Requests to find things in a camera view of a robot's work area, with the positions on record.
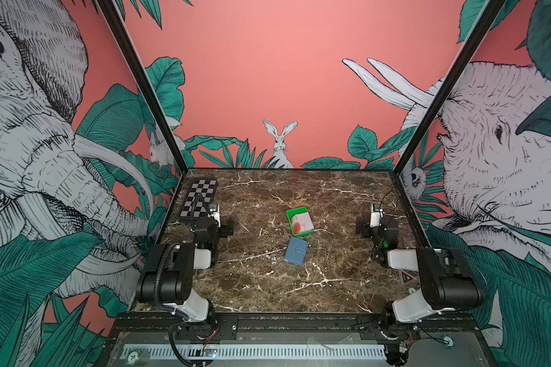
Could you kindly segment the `green card tray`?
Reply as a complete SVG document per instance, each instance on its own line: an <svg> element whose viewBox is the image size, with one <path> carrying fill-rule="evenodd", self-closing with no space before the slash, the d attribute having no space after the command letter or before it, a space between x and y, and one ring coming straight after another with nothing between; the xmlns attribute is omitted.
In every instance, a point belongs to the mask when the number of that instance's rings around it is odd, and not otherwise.
<svg viewBox="0 0 551 367"><path fill-rule="evenodd" d="M294 237L302 237L314 232L314 224L306 207L286 211L289 226Z"/></svg>

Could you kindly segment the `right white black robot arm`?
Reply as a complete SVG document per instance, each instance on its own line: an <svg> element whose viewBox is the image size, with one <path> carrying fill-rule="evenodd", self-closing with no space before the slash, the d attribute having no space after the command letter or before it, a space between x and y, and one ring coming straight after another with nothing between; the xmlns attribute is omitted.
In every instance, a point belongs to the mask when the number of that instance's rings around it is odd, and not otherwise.
<svg viewBox="0 0 551 367"><path fill-rule="evenodd" d="M484 295L467 259L458 249L398 247L399 226L392 216L374 214L368 222L357 221L356 234L373 242L372 258L380 266L416 272L420 289L387 303L380 326L416 324L443 312L470 310L481 305Z"/></svg>

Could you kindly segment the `blue card holder wallet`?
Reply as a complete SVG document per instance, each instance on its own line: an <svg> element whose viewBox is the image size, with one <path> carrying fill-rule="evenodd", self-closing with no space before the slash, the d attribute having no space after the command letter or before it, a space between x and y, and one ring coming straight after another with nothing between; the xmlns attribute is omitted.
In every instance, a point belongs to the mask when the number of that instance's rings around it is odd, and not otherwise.
<svg viewBox="0 0 551 367"><path fill-rule="evenodd" d="M298 238L291 238L286 249L284 260L287 263L302 266L307 254L309 244Z"/></svg>

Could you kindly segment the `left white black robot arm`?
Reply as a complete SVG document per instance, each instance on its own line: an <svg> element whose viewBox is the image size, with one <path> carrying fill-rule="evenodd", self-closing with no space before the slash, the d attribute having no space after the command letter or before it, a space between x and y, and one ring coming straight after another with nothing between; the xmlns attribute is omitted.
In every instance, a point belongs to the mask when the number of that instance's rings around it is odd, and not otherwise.
<svg viewBox="0 0 551 367"><path fill-rule="evenodd" d="M217 264L220 240L234 234L233 223L213 217L195 220L189 243L154 245L136 286L136 300L190 324L216 327L214 307L193 289L194 272Z"/></svg>

